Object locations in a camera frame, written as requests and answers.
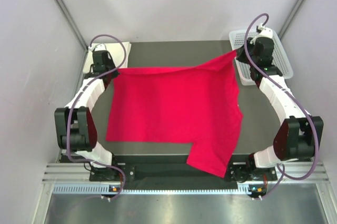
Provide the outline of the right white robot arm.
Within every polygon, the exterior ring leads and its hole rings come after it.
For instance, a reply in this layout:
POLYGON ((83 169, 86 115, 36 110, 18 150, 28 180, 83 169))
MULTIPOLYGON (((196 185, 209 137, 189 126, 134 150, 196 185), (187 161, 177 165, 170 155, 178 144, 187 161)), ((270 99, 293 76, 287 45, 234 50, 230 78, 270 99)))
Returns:
POLYGON ((239 62, 249 65, 251 78, 266 96, 280 122, 273 144, 250 154, 246 160, 246 174, 253 180, 285 162, 317 158, 324 122, 312 116, 294 98, 282 72, 273 64, 274 41, 271 38, 249 37, 237 49, 239 62))

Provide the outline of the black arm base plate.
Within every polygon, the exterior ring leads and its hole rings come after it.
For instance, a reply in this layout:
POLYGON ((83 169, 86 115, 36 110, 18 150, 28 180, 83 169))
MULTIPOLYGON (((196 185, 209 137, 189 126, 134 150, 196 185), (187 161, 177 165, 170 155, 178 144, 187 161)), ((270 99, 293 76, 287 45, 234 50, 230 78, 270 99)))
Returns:
POLYGON ((124 170, 127 178, 137 181, 148 177, 212 178, 226 182, 275 182, 274 168, 249 170, 247 155, 233 154, 224 176, 213 175, 187 164, 187 155, 114 155, 112 164, 124 170))

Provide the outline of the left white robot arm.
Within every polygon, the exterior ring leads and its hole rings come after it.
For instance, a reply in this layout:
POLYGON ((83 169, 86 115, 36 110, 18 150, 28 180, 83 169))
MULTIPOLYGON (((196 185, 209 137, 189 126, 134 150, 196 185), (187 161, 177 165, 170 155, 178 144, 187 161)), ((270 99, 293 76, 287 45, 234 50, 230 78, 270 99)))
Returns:
POLYGON ((92 109, 119 72, 101 76, 115 68, 112 56, 106 49, 92 52, 92 59, 79 92, 65 107, 57 108, 54 112, 57 144, 62 150, 89 159, 93 167, 101 169, 106 179, 114 180, 119 175, 119 167, 114 154, 98 142, 92 109))

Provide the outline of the pink red t shirt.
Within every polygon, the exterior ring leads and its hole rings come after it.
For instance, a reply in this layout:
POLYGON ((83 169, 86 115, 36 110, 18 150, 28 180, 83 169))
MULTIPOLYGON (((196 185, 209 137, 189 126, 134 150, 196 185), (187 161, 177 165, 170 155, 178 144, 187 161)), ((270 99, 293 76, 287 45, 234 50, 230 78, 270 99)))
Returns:
POLYGON ((231 51, 193 67, 123 68, 106 140, 191 144, 187 164, 224 177, 243 115, 231 51))

